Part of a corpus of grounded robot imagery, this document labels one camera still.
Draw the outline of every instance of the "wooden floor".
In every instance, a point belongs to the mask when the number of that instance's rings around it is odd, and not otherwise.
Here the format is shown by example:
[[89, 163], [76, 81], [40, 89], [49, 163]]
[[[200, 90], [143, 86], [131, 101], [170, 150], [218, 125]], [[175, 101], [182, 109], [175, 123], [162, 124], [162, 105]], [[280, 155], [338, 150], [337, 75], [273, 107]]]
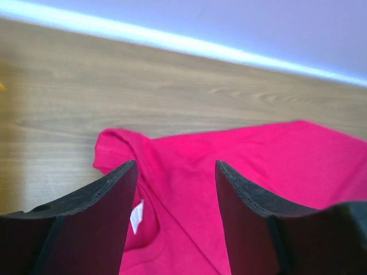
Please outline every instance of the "wooden floor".
[[0, 19], [0, 213], [100, 176], [97, 135], [295, 119], [367, 139], [367, 90]]

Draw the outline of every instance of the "white tag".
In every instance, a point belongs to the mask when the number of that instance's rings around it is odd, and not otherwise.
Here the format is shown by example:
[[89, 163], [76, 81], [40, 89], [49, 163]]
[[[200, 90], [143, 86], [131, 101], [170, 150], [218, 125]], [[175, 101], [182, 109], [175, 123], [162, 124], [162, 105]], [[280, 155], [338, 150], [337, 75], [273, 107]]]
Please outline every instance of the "white tag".
[[140, 223], [143, 220], [143, 208], [144, 208], [144, 200], [142, 200], [140, 204], [135, 206], [135, 208], [132, 210], [131, 215], [130, 215], [132, 231], [134, 232], [135, 235], [136, 235], [136, 232], [138, 231], [138, 227]]

